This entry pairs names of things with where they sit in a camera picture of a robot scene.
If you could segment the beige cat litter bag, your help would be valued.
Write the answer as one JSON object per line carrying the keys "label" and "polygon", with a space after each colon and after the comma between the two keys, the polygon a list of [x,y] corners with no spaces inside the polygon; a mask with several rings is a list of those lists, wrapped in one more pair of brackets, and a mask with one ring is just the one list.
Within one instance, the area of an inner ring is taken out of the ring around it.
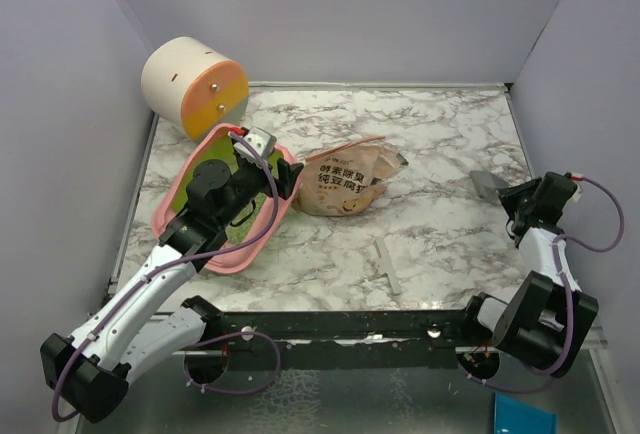
{"label": "beige cat litter bag", "polygon": [[292,207],[311,216],[344,217],[366,210],[408,160],[383,136],[352,141],[308,156]]}

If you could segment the metal litter scoop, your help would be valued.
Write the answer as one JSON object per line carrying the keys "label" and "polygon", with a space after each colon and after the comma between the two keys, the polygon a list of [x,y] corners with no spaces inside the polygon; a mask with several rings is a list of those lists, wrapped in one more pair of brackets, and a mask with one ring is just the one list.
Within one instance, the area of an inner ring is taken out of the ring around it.
{"label": "metal litter scoop", "polygon": [[470,178],[476,193],[488,202],[498,202],[500,191],[509,187],[504,179],[486,170],[471,171]]}

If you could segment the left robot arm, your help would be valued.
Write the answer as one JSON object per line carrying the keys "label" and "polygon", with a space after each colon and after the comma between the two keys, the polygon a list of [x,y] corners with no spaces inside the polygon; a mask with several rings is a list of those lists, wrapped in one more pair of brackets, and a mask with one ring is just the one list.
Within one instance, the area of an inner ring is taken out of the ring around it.
{"label": "left robot arm", "polygon": [[239,154],[234,167],[205,159],[185,175],[186,200],[137,273],[69,336],[52,334],[42,344],[56,421],[67,421],[58,405],[66,401],[75,415],[100,422],[159,361],[182,347],[206,349],[218,342],[221,325],[198,301],[185,302],[156,326],[148,322],[203,269],[224,274],[246,269],[275,233],[302,170],[302,164],[283,158],[270,164]]}

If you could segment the clear bag sealing clip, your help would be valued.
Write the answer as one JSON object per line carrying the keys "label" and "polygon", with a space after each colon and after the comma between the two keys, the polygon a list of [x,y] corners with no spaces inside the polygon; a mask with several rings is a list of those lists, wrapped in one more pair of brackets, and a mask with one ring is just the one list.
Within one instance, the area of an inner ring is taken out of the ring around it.
{"label": "clear bag sealing clip", "polygon": [[376,260],[378,273],[387,278],[391,293],[394,296],[400,295],[402,289],[384,240],[382,238],[376,238],[374,245],[378,253],[378,259]]}

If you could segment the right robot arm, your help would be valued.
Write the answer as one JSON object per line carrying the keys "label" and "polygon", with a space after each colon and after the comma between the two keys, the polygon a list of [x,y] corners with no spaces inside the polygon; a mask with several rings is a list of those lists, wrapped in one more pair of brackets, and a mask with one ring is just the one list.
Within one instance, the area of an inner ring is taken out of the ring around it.
{"label": "right robot arm", "polygon": [[475,170],[476,192],[500,204],[507,233],[528,269],[510,301],[481,293],[471,298],[459,321],[469,344],[488,341],[534,372],[564,376],[598,313],[597,300],[582,292],[566,259],[566,237],[558,222],[577,195],[578,180],[569,173],[548,172],[510,186],[500,177]]}

